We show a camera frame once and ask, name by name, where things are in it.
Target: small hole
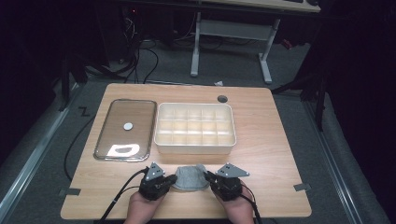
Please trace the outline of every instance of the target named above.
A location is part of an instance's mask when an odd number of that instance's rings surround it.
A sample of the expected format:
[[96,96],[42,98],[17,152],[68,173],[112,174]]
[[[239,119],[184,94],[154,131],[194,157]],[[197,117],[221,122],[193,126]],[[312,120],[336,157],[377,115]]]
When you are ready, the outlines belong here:
[[220,96],[218,96],[218,101],[219,101],[220,103],[227,103],[228,98],[227,98],[227,96],[225,96],[225,95],[220,95]]

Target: person's hand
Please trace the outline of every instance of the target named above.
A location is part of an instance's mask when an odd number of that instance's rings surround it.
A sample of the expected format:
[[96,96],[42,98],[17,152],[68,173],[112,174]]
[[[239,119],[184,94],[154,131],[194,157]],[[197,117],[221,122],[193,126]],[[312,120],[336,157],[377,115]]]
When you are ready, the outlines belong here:
[[[252,200],[252,196],[247,188],[242,187],[242,194]],[[224,207],[224,210],[227,214],[228,219],[233,224],[253,224],[253,207],[251,203],[249,203],[246,199],[242,197],[237,197],[234,200],[224,202],[218,195],[216,198]]]
[[155,211],[163,201],[163,195],[157,201],[145,199],[138,191],[129,199],[128,214],[124,224],[145,224],[154,217]]

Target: white desk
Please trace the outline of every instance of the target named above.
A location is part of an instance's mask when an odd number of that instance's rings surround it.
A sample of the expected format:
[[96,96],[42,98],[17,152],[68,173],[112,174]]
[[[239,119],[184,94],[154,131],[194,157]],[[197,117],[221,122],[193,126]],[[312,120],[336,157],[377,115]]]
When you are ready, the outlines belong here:
[[[302,3],[294,3],[284,0],[202,0],[202,2],[232,4],[246,7],[265,7],[276,10],[320,12],[319,7],[313,7],[305,1]],[[191,62],[191,76],[198,76],[200,35],[218,35],[266,41],[262,53],[259,54],[259,61],[262,66],[262,75],[265,83],[271,84],[272,78],[268,68],[267,57],[274,42],[279,23],[280,19],[275,20],[273,25],[269,26],[225,21],[208,21],[201,20],[201,13],[198,12],[195,30],[195,45]]]

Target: black tape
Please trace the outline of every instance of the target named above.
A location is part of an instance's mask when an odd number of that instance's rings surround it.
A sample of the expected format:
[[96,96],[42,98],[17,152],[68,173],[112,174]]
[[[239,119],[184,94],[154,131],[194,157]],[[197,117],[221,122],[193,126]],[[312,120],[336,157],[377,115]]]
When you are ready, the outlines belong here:
[[81,189],[61,189],[61,191],[59,191],[59,196],[64,197],[66,195],[79,195],[79,193],[81,192]]
[[300,191],[300,190],[305,190],[305,191],[309,191],[309,190],[311,190],[312,188],[311,188],[311,185],[310,184],[298,184],[298,185],[294,185],[294,189],[296,190],[296,191]]

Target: wooden table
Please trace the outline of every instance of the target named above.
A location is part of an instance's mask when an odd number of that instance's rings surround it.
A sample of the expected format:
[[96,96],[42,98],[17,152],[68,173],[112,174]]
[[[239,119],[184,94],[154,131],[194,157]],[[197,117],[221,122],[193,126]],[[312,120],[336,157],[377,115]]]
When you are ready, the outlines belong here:
[[[112,101],[120,98],[152,100],[160,103],[218,103],[218,96],[228,97],[233,109],[236,145],[229,155],[160,154],[154,143],[146,161],[97,161],[93,157],[95,144]],[[174,174],[178,166],[203,164],[215,172],[226,162],[250,172],[242,177],[256,196],[262,217],[308,217],[311,207],[303,190],[288,139],[271,92],[264,88],[168,86],[143,84],[110,84],[93,123],[81,155],[71,189],[81,189],[79,195],[67,195],[61,216],[65,219],[99,219],[126,180],[138,170],[156,161],[167,173]],[[130,186],[137,186],[143,175]],[[129,196],[126,191],[108,218],[126,217]],[[154,218],[224,218],[221,205],[210,189],[180,192],[173,188],[166,195]]]

